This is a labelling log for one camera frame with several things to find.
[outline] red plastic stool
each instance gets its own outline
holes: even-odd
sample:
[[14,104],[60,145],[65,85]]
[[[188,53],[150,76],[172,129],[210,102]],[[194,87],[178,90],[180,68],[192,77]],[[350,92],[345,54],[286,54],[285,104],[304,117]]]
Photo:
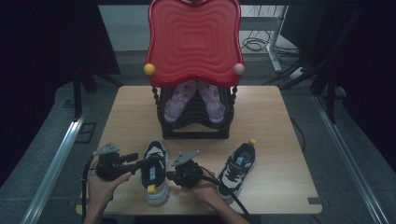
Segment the red plastic stool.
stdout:
[[[151,2],[148,10],[151,38],[144,70],[153,86],[163,138],[228,138],[236,86],[245,69],[239,47],[240,14],[236,0]],[[220,100],[226,107],[221,123],[208,120],[198,93],[177,121],[169,123],[163,118],[173,90],[188,80],[219,87]],[[216,134],[175,132],[191,123],[218,131]]]

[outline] shoelace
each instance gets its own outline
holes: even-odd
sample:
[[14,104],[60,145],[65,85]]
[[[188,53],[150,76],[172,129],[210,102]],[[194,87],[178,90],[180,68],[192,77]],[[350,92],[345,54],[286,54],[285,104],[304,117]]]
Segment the shoelace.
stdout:
[[231,158],[227,161],[227,174],[225,175],[229,180],[233,182],[237,182],[236,178],[239,178],[243,173],[241,170],[243,169],[242,165],[237,164]]
[[[161,157],[160,152],[153,152],[153,153],[151,153],[151,154],[148,155],[147,159],[150,158],[150,157],[152,157],[152,156]],[[150,164],[157,163],[157,162],[161,165],[162,168],[165,167],[165,159],[164,159],[164,158],[161,158],[160,161],[152,161]]]

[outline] gray carpet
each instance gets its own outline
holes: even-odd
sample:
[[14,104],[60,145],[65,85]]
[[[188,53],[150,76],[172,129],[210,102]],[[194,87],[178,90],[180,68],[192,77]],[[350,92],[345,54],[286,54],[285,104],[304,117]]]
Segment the gray carpet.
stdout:
[[[112,77],[125,85],[149,84],[142,72],[144,58],[139,53],[121,52],[117,56],[121,75]],[[261,85],[277,76],[264,54],[247,55],[245,61],[247,72],[241,85]],[[106,118],[117,94],[114,85],[99,77],[95,77],[95,80],[99,86],[97,92],[84,93],[84,105],[89,105],[85,119],[87,126],[84,128],[89,130],[93,124],[96,125],[92,139],[87,143],[90,140],[87,134],[78,136],[78,141],[86,143],[73,145],[38,223],[80,222],[75,202],[81,190],[83,167],[98,148]],[[290,117],[298,125],[294,126],[295,131],[301,146],[304,146],[304,156],[322,200],[323,210],[314,216],[263,215],[262,223],[374,223],[309,93],[311,81],[308,79],[290,90],[282,91],[282,96]],[[1,223],[21,222],[74,116],[74,110],[69,106],[73,98],[72,85],[61,87],[55,97],[55,105],[46,122],[0,189]],[[396,174],[349,117],[341,101],[336,102],[334,112],[337,128],[382,205],[389,223],[396,223]],[[114,218],[119,223],[134,223],[134,217]]]

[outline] pink shoe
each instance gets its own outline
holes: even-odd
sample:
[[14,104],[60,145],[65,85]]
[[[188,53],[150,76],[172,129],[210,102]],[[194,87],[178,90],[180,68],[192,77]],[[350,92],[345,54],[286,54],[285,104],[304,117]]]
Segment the pink shoe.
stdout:
[[219,88],[199,81],[198,92],[205,102],[206,112],[210,121],[220,123],[224,118],[225,107],[219,98]]
[[174,91],[172,99],[166,102],[165,113],[163,114],[165,119],[168,122],[176,121],[196,91],[197,83],[194,80],[179,84]]

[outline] white sneaker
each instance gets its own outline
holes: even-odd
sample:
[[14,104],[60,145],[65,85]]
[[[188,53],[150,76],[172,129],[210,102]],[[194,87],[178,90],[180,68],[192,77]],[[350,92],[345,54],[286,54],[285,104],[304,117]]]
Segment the white sneaker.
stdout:
[[195,80],[179,84],[172,96],[172,99],[166,102],[164,118],[168,122],[174,122],[180,117],[186,108],[187,102],[194,96],[197,91]]
[[165,203],[170,195],[169,186],[165,181],[169,153],[160,141],[153,141],[148,145],[144,159],[150,157],[158,157],[159,160],[150,161],[141,169],[142,185],[146,188],[146,201],[151,205],[160,205]]
[[256,164],[256,150],[253,145],[244,143],[231,155],[218,179],[220,198],[226,203],[233,202],[231,192],[238,197],[242,184],[248,173]]
[[219,88],[199,81],[198,92],[205,102],[206,112],[210,121],[220,123],[224,118],[225,107],[219,98]]

